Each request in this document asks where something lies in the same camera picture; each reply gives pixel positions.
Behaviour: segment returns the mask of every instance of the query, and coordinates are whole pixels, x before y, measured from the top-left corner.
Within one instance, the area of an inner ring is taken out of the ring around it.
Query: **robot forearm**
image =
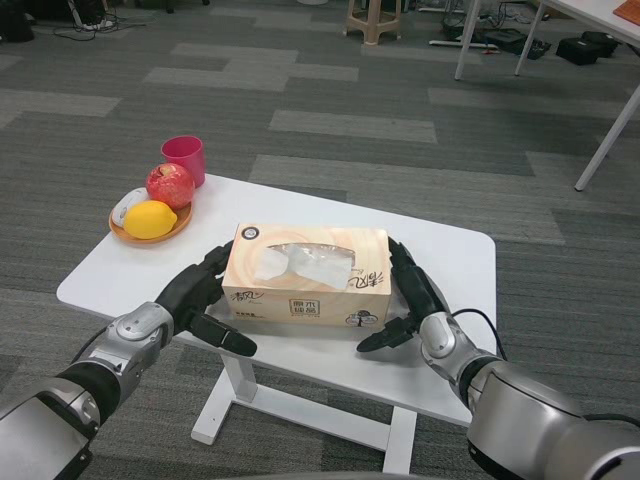
[[[426,363],[473,414],[471,457],[495,478],[639,478],[640,436],[588,422],[575,401],[477,348],[448,313],[425,318],[420,337]]]
[[[172,316],[147,302],[114,320],[85,358],[4,407],[3,476],[76,478],[89,464],[89,443],[100,426],[131,395],[172,336]]]

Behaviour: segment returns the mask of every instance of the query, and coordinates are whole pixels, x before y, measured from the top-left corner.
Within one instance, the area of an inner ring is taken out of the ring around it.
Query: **table top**
[[[479,308],[495,323],[495,245],[485,234],[212,175],[196,190],[193,205],[189,226],[163,243],[131,246],[109,233],[62,282],[58,299],[106,318],[123,315],[154,300],[187,265],[231,240],[241,222],[376,227],[409,248],[452,310]],[[399,309],[394,297],[390,315]],[[355,347],[368,329],[233,322],[224,301],[214,310],[258,344],[251,359],[257,365],[453,423],[471,420],[449,385],[424,364],[417,338],[359,354]],[[495,351],[480,317],[464,314],[458,320],[476,345]],[[188,332],[176,339],[228,354]]]
[[[578,20],[640,47],[640,26],[613,13],[626,0],[544,0],[544,3]]]

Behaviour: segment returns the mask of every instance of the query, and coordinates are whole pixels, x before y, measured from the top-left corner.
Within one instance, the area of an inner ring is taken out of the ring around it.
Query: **tissue box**
[[[238,320],[382,328],[389,263],[384,230],[241,224],[222,288]]]

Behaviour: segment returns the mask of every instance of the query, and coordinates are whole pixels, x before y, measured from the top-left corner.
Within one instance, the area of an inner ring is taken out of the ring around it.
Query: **tissue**
[[[315,243],[288,243],[265,248],[255,278],[269,281],[295,273],[336,290],[347,288],[355,253],[346,248]]]

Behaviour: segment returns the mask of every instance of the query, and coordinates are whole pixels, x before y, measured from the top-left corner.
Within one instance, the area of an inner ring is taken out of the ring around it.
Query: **black bag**
[[[600,47],[581,38],[565,38],[560,40],[556,55],[576,65],[596,63]]]
[[[8,42],[33,40],[22,0],[0,0],[0,36]]]
[[[598,56],[605,58],[609,58],[618,45],[620,45],[611,35],[602,32],[584,32],[582,39],[600,47]]]

